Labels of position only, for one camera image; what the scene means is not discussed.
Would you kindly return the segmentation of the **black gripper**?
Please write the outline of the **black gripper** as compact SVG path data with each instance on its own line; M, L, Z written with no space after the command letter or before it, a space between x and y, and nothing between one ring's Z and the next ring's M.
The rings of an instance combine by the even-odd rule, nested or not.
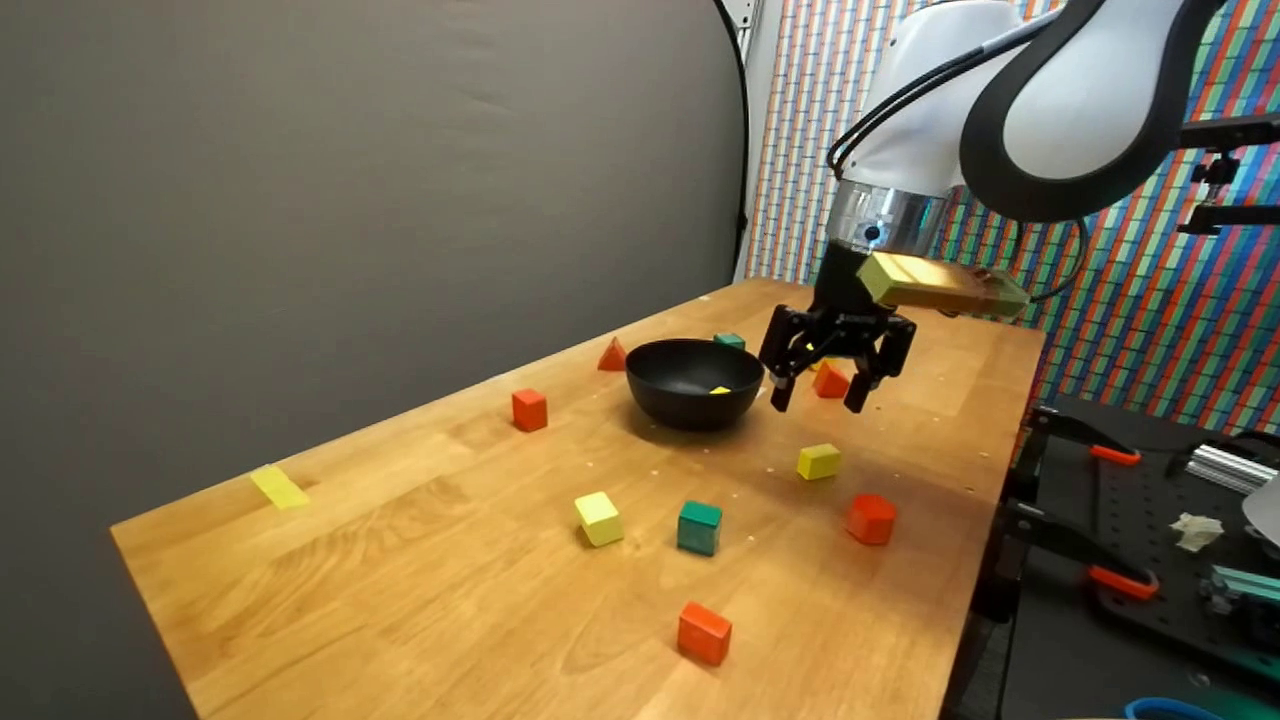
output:
M867 251L831 240L811 286L811 303L802 313L770 313L759 363L770 371L767 404L775 413L788 413L798 371L823 355L857 363L845 393L847 413L864 413L879 380L905 367L914 325L873 299L860 282L864 266Z

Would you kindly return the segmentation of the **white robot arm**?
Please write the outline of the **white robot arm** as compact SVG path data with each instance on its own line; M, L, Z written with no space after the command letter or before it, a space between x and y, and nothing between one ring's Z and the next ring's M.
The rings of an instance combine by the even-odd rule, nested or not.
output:
M894 250L905 201L965 188L1010 223L1082 222L1136 191L1176 149L1195 54L1223 0L1064 0L1019 19L1003 0L942 0L899 23L879 99L828 145L836 205L802 313L775 309L759 343L770 408L802 367L857 363L845 404L899 378L914 325L1017 316L998 274Z

